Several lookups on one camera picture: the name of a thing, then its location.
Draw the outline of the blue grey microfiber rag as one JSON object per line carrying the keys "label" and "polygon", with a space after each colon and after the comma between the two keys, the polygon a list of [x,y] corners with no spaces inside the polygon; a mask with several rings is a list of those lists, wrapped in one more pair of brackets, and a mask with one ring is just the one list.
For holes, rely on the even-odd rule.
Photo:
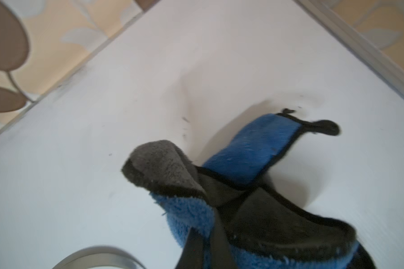
{"label": "blue grey microfiber rag", "polygon": [[247,124],[200,167],[160,140],[138,146],[122,173],[164,209],[180,269],[373,269],[350,224],[299,208],[265,180],[308,132],[340,128],[284,109]]}

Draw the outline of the sickle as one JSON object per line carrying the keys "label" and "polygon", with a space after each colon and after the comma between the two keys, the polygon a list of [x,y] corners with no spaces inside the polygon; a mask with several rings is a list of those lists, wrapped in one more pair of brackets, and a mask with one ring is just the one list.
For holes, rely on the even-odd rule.
{"label": "sickle", "polygon": [[53,269],[145,269],[145,266],[130,253],[100,245],[70,254]]}

